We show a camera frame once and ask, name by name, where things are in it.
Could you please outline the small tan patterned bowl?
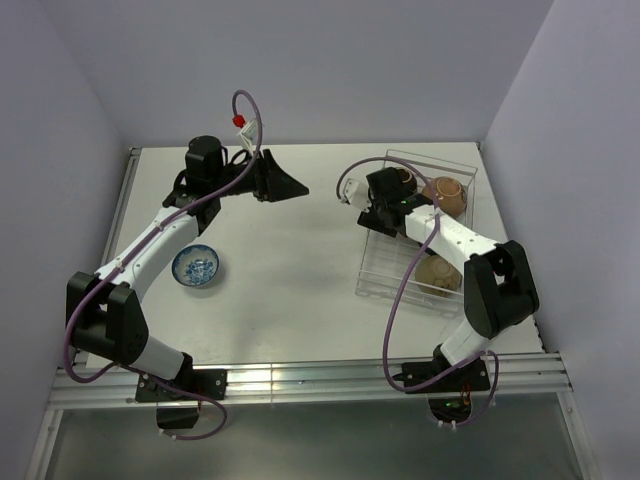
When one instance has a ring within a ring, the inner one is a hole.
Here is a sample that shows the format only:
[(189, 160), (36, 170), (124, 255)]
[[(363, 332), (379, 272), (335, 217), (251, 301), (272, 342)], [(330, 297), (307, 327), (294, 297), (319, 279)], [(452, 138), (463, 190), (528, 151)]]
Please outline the small tan patterned bowl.
[(413, 172), (403, 167), (397, 167), (396, 171), (398, 172), (401, 184), (408, 195), (415, 194), (418, 189), (418, 184)]

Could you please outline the large tan pink-outside bowl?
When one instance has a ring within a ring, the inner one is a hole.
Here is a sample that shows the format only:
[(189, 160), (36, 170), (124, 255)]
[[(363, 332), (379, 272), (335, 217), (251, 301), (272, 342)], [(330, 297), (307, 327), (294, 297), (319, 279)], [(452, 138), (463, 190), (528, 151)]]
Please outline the large tan pink-outside bowl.
[(420, 193), (433, 199), (432, 190), (436, 194), (440, 209), (452, 218), (460, 217), (467, 208), (467, 193), (463, 185), (448, 176), (435, 177), (429, 180), (430, 186), (424, 185)]

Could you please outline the black glossy bowl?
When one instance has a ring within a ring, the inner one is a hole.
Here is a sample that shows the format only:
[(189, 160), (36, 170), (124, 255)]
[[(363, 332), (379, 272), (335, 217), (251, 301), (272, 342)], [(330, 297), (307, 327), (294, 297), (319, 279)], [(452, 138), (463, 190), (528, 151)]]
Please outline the black glossy bowl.
[(439, 255), (424, 257), (415, 268), (414, 279), (422, 292), (444, 298), (462, 283), (461, 273)]

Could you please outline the blue white floral bowl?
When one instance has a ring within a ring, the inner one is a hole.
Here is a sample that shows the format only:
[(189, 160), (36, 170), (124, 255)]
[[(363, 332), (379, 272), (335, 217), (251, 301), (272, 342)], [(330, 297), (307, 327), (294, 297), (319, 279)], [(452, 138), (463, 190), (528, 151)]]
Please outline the blue white floral bowl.
[(176, 282), (185, 287), (199, 288), (211, 283), (220, 268), (217, 252), (203, 244), (183, 248), (171, 263)]

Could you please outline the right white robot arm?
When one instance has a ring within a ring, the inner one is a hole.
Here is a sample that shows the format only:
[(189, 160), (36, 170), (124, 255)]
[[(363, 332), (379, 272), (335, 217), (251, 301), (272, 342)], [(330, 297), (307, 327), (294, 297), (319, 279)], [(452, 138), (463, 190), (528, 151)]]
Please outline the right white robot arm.
[(387, 167), (342, 187), (342, 201), (359, 209), (358, 223), (387, 236), (418, 242), (462, 275), (464, 320), (439, 347), (435, 383), (452, 390), (468, 374), (465, 360), (486, 349), (506, 329), (533, 315), (540, 301), (522, 245), (500, 243), (442, 211), (436, 195), (412, 187), (407, 171)]

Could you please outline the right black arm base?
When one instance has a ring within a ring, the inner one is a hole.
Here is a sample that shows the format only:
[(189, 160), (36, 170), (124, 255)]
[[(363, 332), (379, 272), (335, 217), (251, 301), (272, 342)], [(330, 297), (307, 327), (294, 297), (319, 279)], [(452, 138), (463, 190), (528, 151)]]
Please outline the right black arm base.
[[(428, 362), (405, 362), (401, 372), (393, 379), (404, 387), (413, 387), (442, 373), (449, 364), (444, 358), (434, 357)], [(491, 383), (486, 364), (481, 359), (456, 369), (444, 378), (420, 390), (425, 394), (448, 394), (448, 397), (429, 400), (431, 413), (437, 420), (450, 423), (467, 420), (472, 413), (474, 392), (489, 392)]]

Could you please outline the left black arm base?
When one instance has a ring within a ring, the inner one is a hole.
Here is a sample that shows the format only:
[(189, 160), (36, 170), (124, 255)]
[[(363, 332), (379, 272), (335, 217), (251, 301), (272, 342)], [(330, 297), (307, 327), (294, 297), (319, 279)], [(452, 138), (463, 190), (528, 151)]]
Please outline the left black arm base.
[[(213, 436), (227, 423), (228, 413), (220, 403), (227, 387), (225, 369), (196, 369), (185, 386), (140, 374), (135, 402), (156, 405), (156, 424), (162, 434), (177, 440), (200, 440)], [(203, 413), (204, 404), (213, 405), (221, 413), (220, 423), (210, 432), (189, 434)]]

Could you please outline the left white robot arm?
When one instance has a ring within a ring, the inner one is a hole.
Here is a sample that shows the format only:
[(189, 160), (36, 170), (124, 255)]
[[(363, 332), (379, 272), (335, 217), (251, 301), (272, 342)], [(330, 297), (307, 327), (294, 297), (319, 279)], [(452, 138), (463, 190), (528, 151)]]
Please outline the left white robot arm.
[(222, 198), (250, 193), (260, 202), (274, 203), (308, 192), (268, 149), (235, 164), (218, 138), (192, 139), (184, 169), (146, 230), (95, 273), (78, 272), (69, 280), (65, 348), (156, 377), (172, 399), (187, 397), (195, 386), (193, 359), (150, 334), (141, 307), (146, 292), (179, 251), (209, 227)]

